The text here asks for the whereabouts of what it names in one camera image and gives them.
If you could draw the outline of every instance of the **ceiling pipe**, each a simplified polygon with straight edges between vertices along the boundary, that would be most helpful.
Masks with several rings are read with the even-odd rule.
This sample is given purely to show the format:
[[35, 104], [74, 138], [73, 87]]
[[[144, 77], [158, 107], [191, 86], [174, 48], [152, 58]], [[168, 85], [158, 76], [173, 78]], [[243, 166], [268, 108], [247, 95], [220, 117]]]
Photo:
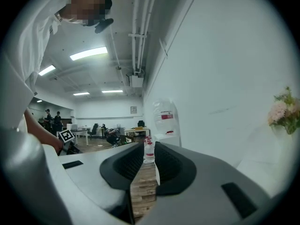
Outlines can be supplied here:
[[[110, 31], [111, 31], [111, 36], [112, 36], [112, 45], [113, 45], [113, 49], [114, 49], [114, 52], [115, 52], [115, 55], [116, 55], [116, 59], [117, 59], [117, 62], [118, 62], [118, 66], [121, 67], [121, 66], [120, 66], [119, 57], [118, 57], [118, 54], [117, 54], [116, 44], [115, 44], [115, 42], [114, 42], [113, 29], [112, 29], [112, 26], [111, 26], [111, 25], [110, 25]], [[125, 80], [124, 80], [124, 76], [123, 76], [121, 70], [120, 70], [120, 73], [121, 73], [123, 85], [124, 85], [124, 87], [125, 87], [125, 89], [126, 89], [126, 93], [127, 93], [127, 96], [128, 96], [127, 86], [126, 86], [126, 83], [125, 83]]]
[[75, 89], [76, 91], [79, 91], [79, 92], [80, 92], [80, 89], [78, 89], [78, 88], [74, 87], [73, 85], [69, 84], [66, 80], [64, 80], [64, 79], [62, 79], [61, 77], [57, 76], [54, 72], [51, 71], [51, 73], [52, 73], [53, 75], [55, 75], [56, 78], [61, 79], [64, 83], [66, 83], [66, 84], [67, 84], [68, 86], [70, 86], [71, 88], [73, 88], [73, 89]]
[[[112, 63], [115, 63], [115, 62], [118, 63], [117, 60], [110, 60], [108, 62], [110, 63], [110, 65]], [[119, 62], [120, 63], [131, 63], [132, 61], [131, 61], [131, 59], [127, 59], [127, 60], [126, 59], [125, 60], [121, 59], [121, 60], [119, 60]], [[73, 74], [73, 73], [86, 71], [87, 67], [89, 67], [89, 66], [92, 67], [93, 65], [94, 64], [91, 64], [91, 63], [84, 63], [84, 64], [78, 65], [76, 67], [72, 67], [72, 68], [68, 68], [66, 70], [60, 71], [59, 73], [57, 73], [57, 75], [60, 76], [60, 77], [65, 77], [65, 76], [68, 76], [68, 75]], [[49, 80], [52, 81], [54, 78], [55, 78], [54, 76], [50, 76]]]
[[[141, 35], [145, 35], [145, 23], [146, 23], [146, 16], [147, 16], [147, 10], [148, 10], [148, 6], [149, 6], [149, 2], [150, 0], [145, 0], [144, 5], [143, 5], [143, 9], [142, 9], [142, 24], [141, 24], [141, 31], [140, 34]], [[140, 64], [141, 64], [141, 54], [142, 54], [142, 45], [143, 45], [143, 41], [145, 40], [145, 38], [141, 37], [139, 39], [139, 46], [138, 46], [138, 56], [137, 56], [137, 69], [140, 68]]]
[[[134, 0], [133, 3], [133, 18], [132, 18], [132, 34], [136, 34], [136, 25], [137, 25], [137, 13], [139, 8], [140, 0]], [[133, 72], [135, 73], [135, 37], [132, 37], [132, 67]]]
[[[151, 0], [151, 3], [150, 3], [148, 17], [147, 17], [147, 22], [146, 22], [146, 28], [145, 28], [145, 35], [148, 32], [148, 27], [149, 27], [149, 22], [150, 22], [150, 17], [151, 17], [151, 14], [152, 14], [152, 9], [153, 9], [153, 5], [154, 5], [154, 1], [155, 0]], [[146, 43], [146, 38], [144, 38], [143, 41], [142, 41], [142, 54], [141, 54], [141, 59], [140, 59], [140, 64], [139, 64], [140, 71], [138, 73], [141, 73], [141, 69], [142, 69], [142, 61], [143, 61], [145, 43]]]

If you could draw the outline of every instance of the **standing person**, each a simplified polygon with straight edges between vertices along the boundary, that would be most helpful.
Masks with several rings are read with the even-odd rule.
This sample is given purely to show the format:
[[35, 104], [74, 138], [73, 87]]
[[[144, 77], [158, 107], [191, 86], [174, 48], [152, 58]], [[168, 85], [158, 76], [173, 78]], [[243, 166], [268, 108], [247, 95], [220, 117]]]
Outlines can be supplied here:
[[48, 132], [51, 132], [51, 125], [52, 125], [52, 117], [51, 117], [51, 114], [50, 114], [50, 109], [47, 109], [45, 110], [45, 112], [47, 113], [47, 117], [46, 119], [44, 119], [44, 124], [45, 124], [45, 129], [48, 131]]
[[61, 121], [61, 117], [60, 117], [60, 112], [57, 112], [57, 115], [54, 117], [54, 122], [53, 122], [53, 135], [56, 136], [57, 132], [61, 132], [62, 131], [62, 121]]
[[112, 148], [118, 146], [118, 142], [120, 141], [120, 134], [119, 131], [116, 129], [107, 129], [104, 132], [105, 137], [107, 138], [106, 141], [112, 145]]
[[55, 34], [62, 20], [90, 26], [94, 22], [96, 33], [105, 29], [113, 20], [100, 24], [103, 15], [110, 10], [111, 0], [31, 0], [16, 17], [0, 52], [0, 87], [10, 87], [10, 96], [1, 90], [1, 104], [5, 111], [12, 110], [14, 116], [5, 114], [0, 120], [4, 128], [20, 127], [26, 122], [23, 132], [33, 134], [42, 144], [53, 146], [58, 152], [63, 142], [45, 131], [26, 108], [34, 95], [37, 95], [35, 82], [50, 37]]

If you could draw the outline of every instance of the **red label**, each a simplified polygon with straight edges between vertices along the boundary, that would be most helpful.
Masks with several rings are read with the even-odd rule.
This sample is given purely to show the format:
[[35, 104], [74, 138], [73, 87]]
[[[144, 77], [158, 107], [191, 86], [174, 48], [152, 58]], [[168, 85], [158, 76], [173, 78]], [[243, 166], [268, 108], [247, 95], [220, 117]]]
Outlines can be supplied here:
[[170, 114], [170, 115], [161, 115], [161, 119], [162, 120], [170, 119], [170, 118], [173, 118], [173, 114]]

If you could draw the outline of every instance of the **black slot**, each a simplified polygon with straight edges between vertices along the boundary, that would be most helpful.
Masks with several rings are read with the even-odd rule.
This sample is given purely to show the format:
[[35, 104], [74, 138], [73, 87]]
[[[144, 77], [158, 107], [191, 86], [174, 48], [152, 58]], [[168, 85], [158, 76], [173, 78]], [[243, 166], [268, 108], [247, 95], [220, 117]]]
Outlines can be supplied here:
[[156, 196], [180, 194], [192, 184], [197, 174], [192, 160], [160, 142], [155, 143], [154, 154], [160, 177]]
[[71, 167], [79, 166], [81, 164], [83, 164], [83, 163], [81, 161], [77, 160], [77, 161], [70, 162], [70, 163], [64, 163], [62, 166], [64, 167], [64, 169], [68, 169]]
[[257, 210], [256, 206], [235, 183], [226, 183], [221, 187], [242, 218], [250, 216]]

